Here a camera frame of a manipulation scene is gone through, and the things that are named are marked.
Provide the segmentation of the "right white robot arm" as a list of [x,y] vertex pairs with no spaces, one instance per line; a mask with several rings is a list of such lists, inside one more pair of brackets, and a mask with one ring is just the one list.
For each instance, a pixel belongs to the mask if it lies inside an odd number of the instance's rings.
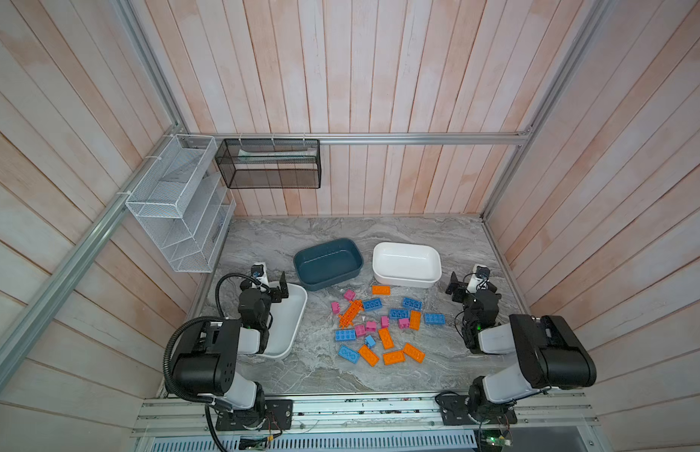
[[459,279],[455,273],[445,293],[463,307],[457,327],[464,345],[475,355],[516,356],[517,362],[472,382],[466,406],[472,420],[483,423],[504,417],[516,402],[556,388],[592,386],[597,369],[590,354],[562,316],[515,314],[497,321],[502,295],[489,280],[487,267],[477,266]]

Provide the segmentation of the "white bin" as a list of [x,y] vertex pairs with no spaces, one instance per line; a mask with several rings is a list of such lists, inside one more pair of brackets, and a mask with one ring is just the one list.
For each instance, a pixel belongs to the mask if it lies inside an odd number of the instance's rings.
[[261,357],[283,359],[291,351],[308,301],[307,291],[297,284],[288,284],[289,297],[271,305],[272,325]]
[[386,286],[431,288],[442,276],[440,254],[425,245],[379,243],[372,265],[374,278]]

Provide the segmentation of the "orange lego brick bottom middle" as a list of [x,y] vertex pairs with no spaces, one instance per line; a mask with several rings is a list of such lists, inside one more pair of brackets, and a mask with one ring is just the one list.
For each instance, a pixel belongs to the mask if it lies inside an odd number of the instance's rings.
[[397,363],[404,363],[405,354],[402,350],[395,350],[383,354],[384,365],[396,365]]

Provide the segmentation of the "orange lego brick top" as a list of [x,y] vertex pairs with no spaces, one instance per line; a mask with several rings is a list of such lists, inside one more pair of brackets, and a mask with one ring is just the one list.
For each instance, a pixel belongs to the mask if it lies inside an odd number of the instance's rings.
[[372,293],[374,295],[389,296],[391,295],[391,288],[389,286],[372,286]]

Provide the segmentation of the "orange lego brick bottom right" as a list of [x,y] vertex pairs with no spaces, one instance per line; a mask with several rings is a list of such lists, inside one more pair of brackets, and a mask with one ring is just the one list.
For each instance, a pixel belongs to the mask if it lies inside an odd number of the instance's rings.
[[425,354],[421,350],[418,350],[418,348],[412,346],[410,343],[406,343],[404,345],[403,352],[406,354],[406,356],[408,356],[408,358],[416,361],[417,363],[423,363],[423,361],[425,361]]

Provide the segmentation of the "orange lego brick centre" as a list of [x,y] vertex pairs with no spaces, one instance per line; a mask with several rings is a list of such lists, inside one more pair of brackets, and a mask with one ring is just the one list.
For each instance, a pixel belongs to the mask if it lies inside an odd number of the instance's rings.
[[391,338],[391,334],[389,332],[388,328],[383,328],[378,331],[378,335],[381,341],[381,344],[385,350],[391,350],[394,348],[394,343],[393,339]]

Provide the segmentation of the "orange lego brick upright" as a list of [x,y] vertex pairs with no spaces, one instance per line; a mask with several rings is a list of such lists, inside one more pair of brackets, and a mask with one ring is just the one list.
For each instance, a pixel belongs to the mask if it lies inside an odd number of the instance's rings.
[[422,320],[422,314],[419,311],[412,310],[410,312],[410,318],[408,323],[410,324],[410,329],[414,331],[419,331]]

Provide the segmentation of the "aluminium front rail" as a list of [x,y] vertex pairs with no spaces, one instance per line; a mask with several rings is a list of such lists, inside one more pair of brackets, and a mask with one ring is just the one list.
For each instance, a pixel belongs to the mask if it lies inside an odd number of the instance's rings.
[[[464,401],[450,409],[446,397],[436,403],[434,392],[372,393],[336,395],[271,395],[268,403],[284,402],[291,407],[275,417],[291,418],[289,433],[360,431],[432,431],[451,427],[473,428]],[[485,428],[512,429],[545,427],[595,427],[600,424],[583,391],[551,391],[523,399],[513,407],[514,414],[493,418]],[[131,428],[131,436],[173,437],[203,435],[208,432],[204,409],[192,402],[168,397],[147,399]]]

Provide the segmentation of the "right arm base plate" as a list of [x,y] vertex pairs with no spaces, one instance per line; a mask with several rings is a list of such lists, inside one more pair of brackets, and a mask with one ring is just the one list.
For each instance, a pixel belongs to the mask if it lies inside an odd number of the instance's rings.
[[479,395],[459,395],[443,392],[435,395],[434,401],[440,408],[444,426],[477,425],[491,423],[514,425],[518,418],[512,404],[493,404]]

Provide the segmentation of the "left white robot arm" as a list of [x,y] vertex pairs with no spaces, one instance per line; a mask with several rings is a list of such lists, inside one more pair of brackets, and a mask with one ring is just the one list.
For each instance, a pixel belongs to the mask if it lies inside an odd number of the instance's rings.
[[[235,319],[225,315],[220,301],[222,284],[232,278],[242,280]],[[218,280],[214,297],[217,316],[192,318],[171,335],[163,357],[165,388],[218,411],[262,417],[263,388],[238,373],[237,359],[265,352],[274,322],[271,308],[289,297],[286,274],[272,286],[259,266],[252,267],[251,275],[231,272]]]

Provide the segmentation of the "blue lego brick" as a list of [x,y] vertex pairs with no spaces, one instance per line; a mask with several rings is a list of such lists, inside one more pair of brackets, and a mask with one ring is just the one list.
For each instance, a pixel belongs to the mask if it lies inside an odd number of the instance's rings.
[[402,306],[404,309],[412,311],[423,310],[423,303],[421,301],[417,301],[417,299],[404,298],[402,300]]
[[389,312],[391,319],[403,319],[410,317],[410,311],[407,309],[391,309]]
[[423,321],[426,325],[445,325],[446,319],[443,314],[426,313],[423,315]]
[[335,331],[334,338],[337,342],[355,341],[357,335],[354,330],[338,330]]
[[367,299],[362,302],[362,308],[365,312],[373,312],[379,310],[383,307],[382,300],[380,298]]
[[340,347],[338,354],[342,359],[345,359],[350,363],[357,363],[359,359],[361,359],[359,352],[352,350],[352,348],[344,345]]

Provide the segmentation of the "orange lego brick bottom left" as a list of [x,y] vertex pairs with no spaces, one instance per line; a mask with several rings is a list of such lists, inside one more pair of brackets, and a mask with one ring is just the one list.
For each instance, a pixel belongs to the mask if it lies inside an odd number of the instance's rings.
[[358,350],[358,354],[371,367],[375,367],[379,362],[378,356],[366,345]]

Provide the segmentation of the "white bin left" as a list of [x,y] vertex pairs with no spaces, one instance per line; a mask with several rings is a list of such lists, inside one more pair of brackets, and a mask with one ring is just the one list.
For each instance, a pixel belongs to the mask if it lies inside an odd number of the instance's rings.
[[307,291],[297,284],[288,284],[289,297],[271,305],[272,325],[261,357],[283,359],[291,351],[308,301]]

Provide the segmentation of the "white bin back right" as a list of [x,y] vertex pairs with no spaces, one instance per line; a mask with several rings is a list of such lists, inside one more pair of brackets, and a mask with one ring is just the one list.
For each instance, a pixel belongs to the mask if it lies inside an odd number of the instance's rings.
[[372,265],[374,278],[386,286],[431,288],[442,276],[440,254],[425,245],[379,243]]

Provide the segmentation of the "black mesh basket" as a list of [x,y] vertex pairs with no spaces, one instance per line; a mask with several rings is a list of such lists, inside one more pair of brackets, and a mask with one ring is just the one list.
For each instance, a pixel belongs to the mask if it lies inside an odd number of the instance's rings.
[[223,139],[214,161],[230,189],[318,189],[316,139]]

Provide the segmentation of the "long orange lego stack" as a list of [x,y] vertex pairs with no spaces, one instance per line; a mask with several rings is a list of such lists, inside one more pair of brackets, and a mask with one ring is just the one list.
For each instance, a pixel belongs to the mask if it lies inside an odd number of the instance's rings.
[[340,316],[339,327],[341,329],[347,329],[353,325],[356,316],[363,311],[363,303],[359,299],[357,301],[352,301],[345,312]]

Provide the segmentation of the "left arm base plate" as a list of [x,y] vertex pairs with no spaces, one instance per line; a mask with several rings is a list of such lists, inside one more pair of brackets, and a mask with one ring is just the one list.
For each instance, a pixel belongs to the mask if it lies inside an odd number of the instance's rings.
[[293,421],[291,399],[265,399],[252,409],[222,412],[216,420],[216,429],[224,431],[260,432],[289,431]]

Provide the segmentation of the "orange lego brick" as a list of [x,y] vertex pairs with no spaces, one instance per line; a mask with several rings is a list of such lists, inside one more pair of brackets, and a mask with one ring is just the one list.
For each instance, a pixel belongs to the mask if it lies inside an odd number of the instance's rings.
[[389,296],[391,295],[391,288],[389,286],[372,286],[372,293],[374,295]]
[[423,363],[423,361],[425,361],[425,354],[421,350],[418,350],[418,348],[412,346],[410,343],[406,343],[404,345],[403,352],[406,354],[406,356],[408,356],[408,358],[416,361],[417,363]]
[[388,328],[383,328],[378,331],[378,335],[381,341],[381,344],[385,350],[391,350],[394,348],[394,343],[393,339],[391,338],[391,334],[389,332]]
[[379,362],[378,356],[366,345],[358,350],[358,354],[371,367],[375,367]]
[[404,363],[405,354],[402,350],[395,350],[383,354],[384,365],[396,365],[397,363]]
[[410,329],[414,331],[419,331],[422,320],[422,314],[419,311],[412,310],[410,312],[410,318],[408,323],[410,324]]

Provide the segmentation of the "teal plastic bin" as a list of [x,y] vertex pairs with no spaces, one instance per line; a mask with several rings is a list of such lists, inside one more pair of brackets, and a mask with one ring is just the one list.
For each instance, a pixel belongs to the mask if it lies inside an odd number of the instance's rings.
[[353,240],[338,238],[300,250],[293,264],[301,286],[318,291],[359,276],[364,259]]

